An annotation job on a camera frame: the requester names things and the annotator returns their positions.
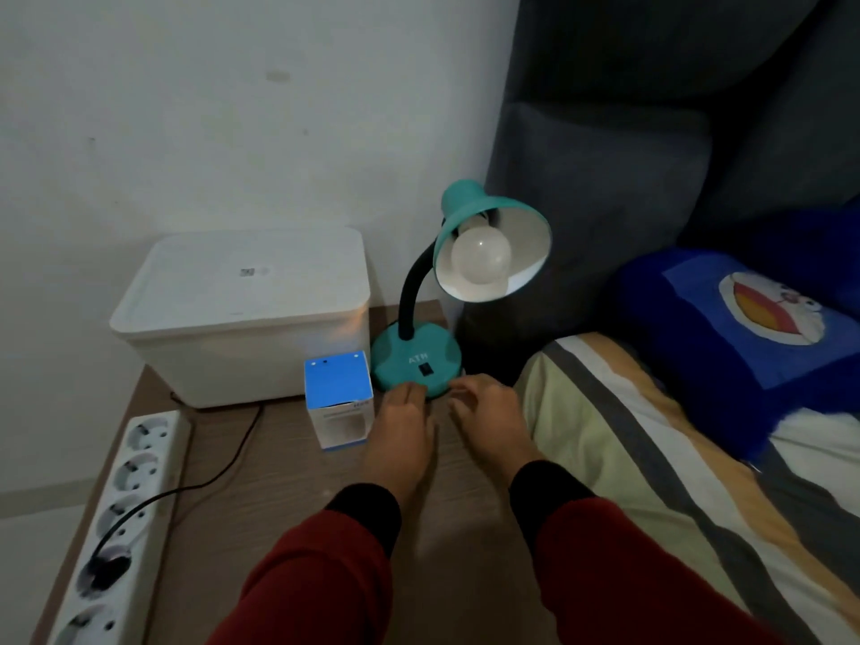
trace lamp base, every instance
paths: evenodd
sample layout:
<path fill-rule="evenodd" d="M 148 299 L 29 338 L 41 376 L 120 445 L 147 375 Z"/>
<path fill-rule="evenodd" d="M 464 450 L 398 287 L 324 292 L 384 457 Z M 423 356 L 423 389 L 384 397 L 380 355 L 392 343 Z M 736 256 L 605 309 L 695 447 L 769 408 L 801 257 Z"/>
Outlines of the lamp base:
<path fill-rule="evenodd" d="M 442 396 L 460 375 L 463 357 L 457 340 L 435 323 L 415 323 L 411 340 L 401 340 L 397 322 L 385 328 L 371 346 L 373 379 L 388 391 L 400 383 L 424 384 L 427 397 Z"/>

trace light bulb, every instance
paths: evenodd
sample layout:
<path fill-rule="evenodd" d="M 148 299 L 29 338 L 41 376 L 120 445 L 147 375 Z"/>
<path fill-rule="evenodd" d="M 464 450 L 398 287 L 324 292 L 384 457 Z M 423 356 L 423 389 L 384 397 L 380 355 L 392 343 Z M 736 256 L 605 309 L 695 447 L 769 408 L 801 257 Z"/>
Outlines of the light bulb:
<path fill-rule="evenodd" d="M 454 240 L 451 266 L 470 283 L 502 280 L 511 266 L 511 243 L 498 228 L 469 228 Z"/>

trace cartoon character print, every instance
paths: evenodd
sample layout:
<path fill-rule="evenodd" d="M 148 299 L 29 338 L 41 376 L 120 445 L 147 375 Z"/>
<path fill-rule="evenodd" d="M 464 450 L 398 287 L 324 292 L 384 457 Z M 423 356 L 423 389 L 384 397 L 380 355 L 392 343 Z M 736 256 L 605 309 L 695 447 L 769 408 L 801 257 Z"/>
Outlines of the cartoon character print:
<path fill-rule="evenodd" d="M 790 346 L 811 346 L 824 338 L 821 304 L 751 271 L 720 281 L 720 294 L 738 323 L 759 337 Z"/>

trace wooden tabletop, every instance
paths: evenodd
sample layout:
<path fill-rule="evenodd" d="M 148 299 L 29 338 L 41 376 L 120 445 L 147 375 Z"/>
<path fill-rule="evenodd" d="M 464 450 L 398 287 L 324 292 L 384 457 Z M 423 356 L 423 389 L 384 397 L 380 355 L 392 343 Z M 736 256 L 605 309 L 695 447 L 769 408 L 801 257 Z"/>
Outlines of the wooden tabletop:
<path fill-rule="evenodd" d="M 396 310 L 374 310 L 371 334 L 378 335 Z M 416 314 L 444 323 L 436 302 L 419 304 Z M 146 369 L 127 416 L 174 407 L 167 386 Z M 195 427 L 183 484 L 208 479 L 230 460 L 256 407 L 186 410 Z M 404 516 L 392 557 L 395 603 L 386 642 L 557 642 L 552 616 L 539 602 L 531 557 L 507 508 L 507 492 L 475 464 L 443 399 L 434 401 L 433 412 L 438 455 Z M 322 451 L 303 398 L 267 403 L 236 466 L 211 487 L 178 498 L 146 642 L 205 642 L 280 535 L 355 481 L 363 451 L 363 445 Z M 34 645 L 47 640 L 95 501 L 84 513 Z"/>

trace light bulb box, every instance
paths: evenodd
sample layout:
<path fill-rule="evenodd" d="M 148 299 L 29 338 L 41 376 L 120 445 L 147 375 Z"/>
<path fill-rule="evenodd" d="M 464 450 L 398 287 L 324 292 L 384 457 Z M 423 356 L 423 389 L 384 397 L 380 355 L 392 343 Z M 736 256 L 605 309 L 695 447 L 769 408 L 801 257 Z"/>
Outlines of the light bulb box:
<path fill-rule="evenodd" d="M 306 360 L 305 402 L 324 451 L 364 442 L 373 424 L 364 351 Z"/>

